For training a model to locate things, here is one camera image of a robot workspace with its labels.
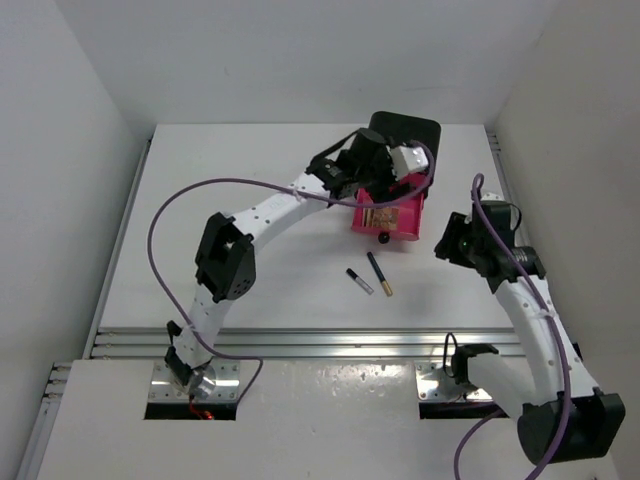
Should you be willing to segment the four-pan brown eyeshadow palette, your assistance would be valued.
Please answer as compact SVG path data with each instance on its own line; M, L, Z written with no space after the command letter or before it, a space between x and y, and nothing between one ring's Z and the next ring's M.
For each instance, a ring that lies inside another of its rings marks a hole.
M374 217L375 217L375 209L370 209L370 208L365 208L362 210L362 222L361 222L361 227L362 228L372 228L373 227L373 223L374 223Z

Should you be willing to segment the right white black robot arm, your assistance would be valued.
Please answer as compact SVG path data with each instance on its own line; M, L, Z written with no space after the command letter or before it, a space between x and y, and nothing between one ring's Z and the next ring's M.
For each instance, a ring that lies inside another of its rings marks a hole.
M482 389L517 425L534 464L605 456L626 410L585 368L555 310L546 271L534 248L518 246L512 204L485 194L470 214L454 212L437 258L476 271L506 312L531 374L513 370L488 343L458 345L441 378L458 395Z

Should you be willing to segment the nine-pan orange eyeshadow palette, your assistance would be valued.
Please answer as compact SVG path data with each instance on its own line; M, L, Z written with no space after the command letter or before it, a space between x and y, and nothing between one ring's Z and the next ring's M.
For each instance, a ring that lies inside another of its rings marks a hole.
M379 228L384 231L395 231L398 229L400 212L398 208L385 207L375 210L376 212L372 228Z

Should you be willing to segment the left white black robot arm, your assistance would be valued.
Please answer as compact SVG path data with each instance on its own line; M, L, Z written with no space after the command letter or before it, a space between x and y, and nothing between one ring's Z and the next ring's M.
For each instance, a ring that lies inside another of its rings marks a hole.
M169 322L164 360L177 384L192 394L211 360L215 339L233 303L256 281L256 256L278 235L332 205L356 208L364 189L377 208L421 196L431 185L436 160L418 140L399 141L360 128L312 157L289 186L245 211L218 212L206 223L195 255L196 287L189 308L177 308L184 327Z

